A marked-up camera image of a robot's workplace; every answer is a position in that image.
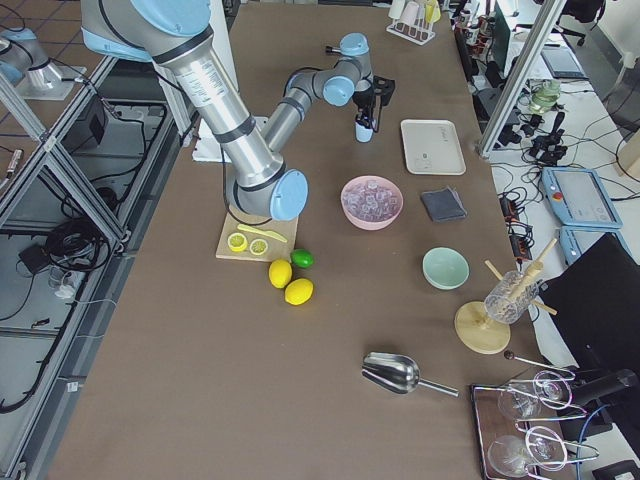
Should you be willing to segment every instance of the blue cable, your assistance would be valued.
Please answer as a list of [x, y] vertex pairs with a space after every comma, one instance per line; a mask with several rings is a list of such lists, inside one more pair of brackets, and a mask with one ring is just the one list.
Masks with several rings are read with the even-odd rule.
[[[587, 427], [589, 426], [589, 423], [591, 423], [591, 420], [593, 419], [593, 417], [595, 417], [598, 413], [600, 413], [601, 410], [604, 410], [608, 406], [609, 405], [606, 405], [606, 404], [599, 406], [593, 412], [591, 412], [591, 415], [589, 415], [587, 419], [584, 421], [584, 425], [582, 425], [582, 430], [580, 430], [580, 436], [578, 437], [578, 443], [580, 445], [582, 445], [582, 442], [584, 442], [584, 434], [586, 433]], [[579, 452], [580, 452], [580, 447], [576, 449], [576, 458], [578, 457]], [[582, 465], [582, 462], [576, 462], [576, 479], [577, 480], [582, 480], [582, 476], [580, 473], [580, 465]]]

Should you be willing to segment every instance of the green glass bowl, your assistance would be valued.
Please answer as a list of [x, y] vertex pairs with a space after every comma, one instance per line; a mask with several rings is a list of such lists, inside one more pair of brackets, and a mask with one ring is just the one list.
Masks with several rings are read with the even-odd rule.
[[434, 287], [452, 290], [469, 278], [469, 264], [455, 250], [437, 247], [429, 250], [422, 259], [422, 273]]

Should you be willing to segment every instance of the lime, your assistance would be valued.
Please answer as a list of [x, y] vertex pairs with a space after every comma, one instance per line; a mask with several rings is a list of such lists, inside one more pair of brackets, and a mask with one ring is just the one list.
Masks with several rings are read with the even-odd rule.
[[313, 283], [306, 278], [294, 280], [284, 289], [284, 299], [291, 305], [302, 305], [313, 295]]
[[247, 249], [247, 237], [240, 232], [233, 232], [227, 237], [227, 246], [232, 252], [243, 252]]
[[276, 288], [286, 287], [292, 275], [291, 264], [283, 258], [274, 260], [269, 265], [269, 281]]
[[310, 251], [304, 248], [298, 248], [291, 252], [291, 262], [293, 262], [296, 267], [309, 268], [313, 265], [314, 260]]
[[269, 249], [269, 244], [264, 238], [256, 238], [249, 244], [249, 251], [254, 255], [264, 255]]

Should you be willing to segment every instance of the white wall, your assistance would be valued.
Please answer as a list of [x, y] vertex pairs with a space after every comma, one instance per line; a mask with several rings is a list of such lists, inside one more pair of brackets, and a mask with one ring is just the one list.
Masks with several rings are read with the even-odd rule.
[[600, 28], [621, 55], [631, 52], [640, 57], [640, 2], [607, 0]]

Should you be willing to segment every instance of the yellow fruit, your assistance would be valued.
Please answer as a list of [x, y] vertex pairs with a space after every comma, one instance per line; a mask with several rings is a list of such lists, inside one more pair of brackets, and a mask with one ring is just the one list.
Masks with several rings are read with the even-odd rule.
[[286, 260], [279, 258], [269, 265], [269, 281], [276, 288], [284, 288], [291, 281], [293, 270], [291, 264]]
[[254, 255], [264, 255], [269, 244], [264, 238], [256, 238], [249, 244], [249, 251]]
[[313, 283], [306, 278], [294, 280], [284, 290], [284, 299], [291, 305], [302, 305], [313, 295]]
[[232, 252], [243, 252], [247, 249], [247, 237], [240, 232], [233, 232], [227, 237], [227, 245]]

